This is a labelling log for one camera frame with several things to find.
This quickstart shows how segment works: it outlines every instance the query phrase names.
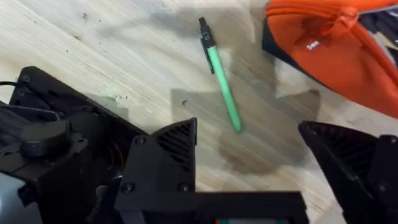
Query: zipper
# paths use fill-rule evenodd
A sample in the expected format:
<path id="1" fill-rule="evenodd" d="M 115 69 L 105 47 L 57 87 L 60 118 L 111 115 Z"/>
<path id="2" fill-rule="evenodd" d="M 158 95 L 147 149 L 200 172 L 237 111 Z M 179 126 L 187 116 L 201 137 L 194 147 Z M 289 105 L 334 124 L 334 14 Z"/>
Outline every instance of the zipper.
<path id="1" fill-rule="evenodd" d="M 340 16 L 344 16 L 343 6 L 323 6 L 314 2 L 269 2 L 266 7 L 266 15 L 283 15 L 283 14 L 311 14 L 319 16 L 324 19 L 330 20 L 330 22 L 338 22 Z M 363 43 L 369 49 L 369 53 L 376 59 L 376 61 L 386 69 L 387 74 L 392 81 L 398 85 L 397 69 L 390 60 L 384 55 L 384 52 L 380 49 L 377 43 L 369 36 L 366 30 L 358 24 L 357 21 L 352 24 L 344 24 L 345 20 L 342 20 L 343 25 L 347 26 L 347 30 L 350 30 L 360 42 Z"/>

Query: green pen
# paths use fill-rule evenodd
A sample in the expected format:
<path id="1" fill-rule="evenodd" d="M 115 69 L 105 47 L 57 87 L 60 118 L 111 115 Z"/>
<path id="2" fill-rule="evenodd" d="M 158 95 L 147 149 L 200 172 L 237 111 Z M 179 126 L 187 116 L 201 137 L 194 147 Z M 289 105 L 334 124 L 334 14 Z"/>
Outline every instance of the green pen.
<path id="1" fill-rule="evenodd" d="M 241 131 L 241 120 L 239 118 L 238 111 L 235 107 L 235 102 L 232 97 L 231 91 L 229 90 L 228 81 L 225 77 L 224 69 L 221 64 L 220 57 L 218 56 L 216 43 L 211 35 L 210 27 L 207 25 L 204 17 L 199 19 L 200 32 L 202 35 L 201 44 L 207 61 L 209 63 L 210 71 L 212 74 L 216 74 L 218 84 L 220 86 L 221 94 L 223 95 L 226 108 L 228 110 L 229 117 L 231 118 L 232 125 L 237 132 Z"/>

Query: black cable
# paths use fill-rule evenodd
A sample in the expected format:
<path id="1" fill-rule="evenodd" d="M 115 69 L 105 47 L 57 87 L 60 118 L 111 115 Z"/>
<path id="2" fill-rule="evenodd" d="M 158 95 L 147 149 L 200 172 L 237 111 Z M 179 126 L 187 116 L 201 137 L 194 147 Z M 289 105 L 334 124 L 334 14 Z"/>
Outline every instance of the black cable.
<path id="1" fill-rule="evenodd" d="M 0 82 L 0 86 L 2 85 L 12 85 L 12 86 L 17 86 L 18 83 L 16 82 Z"/>
<path id="2" fill-rule="evenodd" d="M 59 114 L 57 114 L 57 112 L 50 111 L 50 110 L 43 110 L 43 109 L 38 109 L 38 108 L 29 108 L 29 107 L 25 107 L 25 106 L 14 106 L 14 105 L 4 105 L 4 106 L 0 105 L 0 108 L 10 108 L 10 109 L 15 108 L 15 109 L 21 109 L 21 110 L 31 110 L 31 111 L 37 111 L 37 112 L 42 112 L 42 113 L 50 113 L 50 114 L 55 116 L 57 121 L 61 120 L 61 118 L 60 118 Z"/>
<path id="3" fill-rule="evenodd" d="M 10 85 L 10 86 L 15 86 L 15 87 L 19 87 L 20 85 L 16 82 L 0 82 L 0 86 L 2 85 Z M 48 102 L 41 93 L 39 93 L 38 91 L 36 91 L 35 89 L 33 89 L 31 86 L 29 86 L 28 84 L 26 85 L 21 85 L 26 87 L 29 91 L 31 91 L 33 94 L 35 94 L 38 98 L 40 98 L 51 110 L 56 110 L 50 102 Z"/>

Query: orange bag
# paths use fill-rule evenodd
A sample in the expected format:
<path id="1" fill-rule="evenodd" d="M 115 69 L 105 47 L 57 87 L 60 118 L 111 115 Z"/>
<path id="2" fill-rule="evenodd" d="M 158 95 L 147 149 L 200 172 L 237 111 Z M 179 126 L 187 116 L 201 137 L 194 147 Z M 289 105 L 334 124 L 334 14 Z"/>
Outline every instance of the orange bag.
<path id="1" fill-rule="evenodd" d="M 347 99 L 398 118 L 398 69 L 358 22 L 359 12 L 396 3 L 270 0 L 262 47 Z"/>

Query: wood grain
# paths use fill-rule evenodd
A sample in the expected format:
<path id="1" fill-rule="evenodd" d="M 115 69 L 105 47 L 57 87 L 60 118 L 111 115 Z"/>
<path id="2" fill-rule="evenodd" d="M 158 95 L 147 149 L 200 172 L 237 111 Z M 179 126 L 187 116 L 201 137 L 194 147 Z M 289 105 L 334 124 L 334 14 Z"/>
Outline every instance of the wood grain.
<path id="1" fill-rule="evenodd" d="M 261 50 L 265 1 L 3 0 L 1 80 L 35 65 L 152 132 L 196 116 L 197 188 L 300 190 L 312 223 L 340 209 L 297 125 L 317 120 L 398 134 L 398 122 L 345 100 Z M 213 29 L 243 122 L 233 131 L 200 45 Z M 7 101 L 10 88 L 0 89 Z"/>

